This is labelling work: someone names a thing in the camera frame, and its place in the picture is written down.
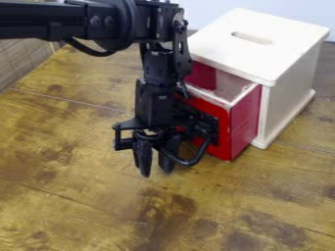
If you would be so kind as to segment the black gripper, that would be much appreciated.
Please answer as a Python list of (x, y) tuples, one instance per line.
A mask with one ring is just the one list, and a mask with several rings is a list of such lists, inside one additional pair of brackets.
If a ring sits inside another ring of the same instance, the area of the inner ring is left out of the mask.
[(168, 154), (179, 154), (180, 141), (206, 137), (204, 116), (180, 100), (176, 85), (155, 85), (143, 78), (136, 80), (135, 116), (112, 129), (114, 149), (132, 149), (143, 177), (151, 175), (152, 148), (160, 149), (159, 166), (170, 174), (175, 161)]

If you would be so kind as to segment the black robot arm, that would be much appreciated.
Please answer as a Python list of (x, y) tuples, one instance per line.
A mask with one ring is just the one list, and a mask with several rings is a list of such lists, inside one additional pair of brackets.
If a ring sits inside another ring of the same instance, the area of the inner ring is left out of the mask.
[(192, 166), (178, 156), (182, 140), (199, 120), (176, 110), (179, 94), (192, 71), (184, 10), (160, 0), (0, 0), (0, 39), (38, 38), (64, 41), (94, 57), (108, 57), (132, 44), (140, 47), (144, 75), (136, 80), (135, 118), (114, 125), (114, 149), (131, 150), (142, 176), (151, 175), (152, 155), (171, 173), (176, 165)]

